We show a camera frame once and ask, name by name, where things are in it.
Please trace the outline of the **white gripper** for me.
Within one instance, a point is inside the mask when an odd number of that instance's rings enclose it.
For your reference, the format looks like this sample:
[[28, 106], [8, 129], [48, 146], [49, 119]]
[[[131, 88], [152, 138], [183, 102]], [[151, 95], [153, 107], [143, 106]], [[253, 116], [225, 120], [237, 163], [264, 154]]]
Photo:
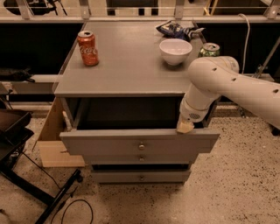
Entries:
[[186, 134], [194, 129], [193, 123], [201, 122], [207, 115], [207, 110], [192, 108], [185, 100], [180, 103], [179, 112], [184, 119], [179, 119], [177, 132]]

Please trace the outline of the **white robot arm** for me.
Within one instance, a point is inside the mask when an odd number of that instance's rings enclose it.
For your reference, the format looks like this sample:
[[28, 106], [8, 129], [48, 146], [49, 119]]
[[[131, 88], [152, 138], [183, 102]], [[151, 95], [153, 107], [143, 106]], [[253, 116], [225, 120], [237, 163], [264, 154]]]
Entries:
[[191, 62], [187, 69], [190, 86], [180, 103], [177, 132], [192, 131], [222, 96], [280, 129], [280, 84], [240, 74], [238, 69], [237, 61], [229, 56]]

